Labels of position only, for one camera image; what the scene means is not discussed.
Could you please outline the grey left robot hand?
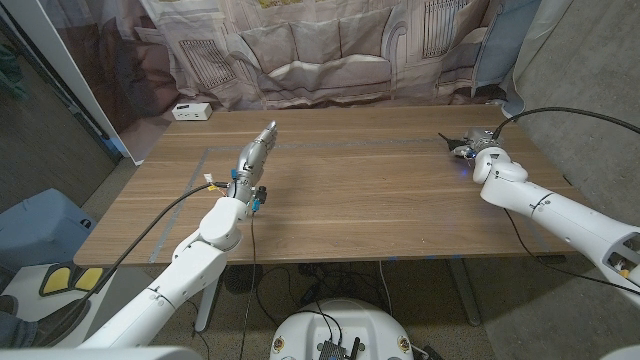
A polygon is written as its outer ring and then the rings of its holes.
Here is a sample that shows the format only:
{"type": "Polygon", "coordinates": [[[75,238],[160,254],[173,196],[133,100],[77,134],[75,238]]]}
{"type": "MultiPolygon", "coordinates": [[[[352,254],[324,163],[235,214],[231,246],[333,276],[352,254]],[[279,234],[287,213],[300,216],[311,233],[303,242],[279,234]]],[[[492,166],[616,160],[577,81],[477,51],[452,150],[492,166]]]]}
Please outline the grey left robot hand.
{"type": "Polygon", "coordinates": [[[252,189],[259,182],[266,159],[275,146],[277,124],[271,121],[266,128],[241,151],[235,179],[230,183],[227,196],[247,203],[252,197],[252,189]]]}

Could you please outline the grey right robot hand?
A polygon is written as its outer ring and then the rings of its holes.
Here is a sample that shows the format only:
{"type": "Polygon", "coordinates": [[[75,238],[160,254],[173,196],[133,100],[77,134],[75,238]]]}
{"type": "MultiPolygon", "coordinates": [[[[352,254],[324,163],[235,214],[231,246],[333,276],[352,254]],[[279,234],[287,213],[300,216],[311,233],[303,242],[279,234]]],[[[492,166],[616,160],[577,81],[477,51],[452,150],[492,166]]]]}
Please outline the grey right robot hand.
{"type": "Polygon", "coordinates": [[[503,138],[495,138],[493,131],[474,127],[470,128],[461,139],[453,141],[450,152],[460,158],[474,159],[480,151],[502,145],[503,138]]]}

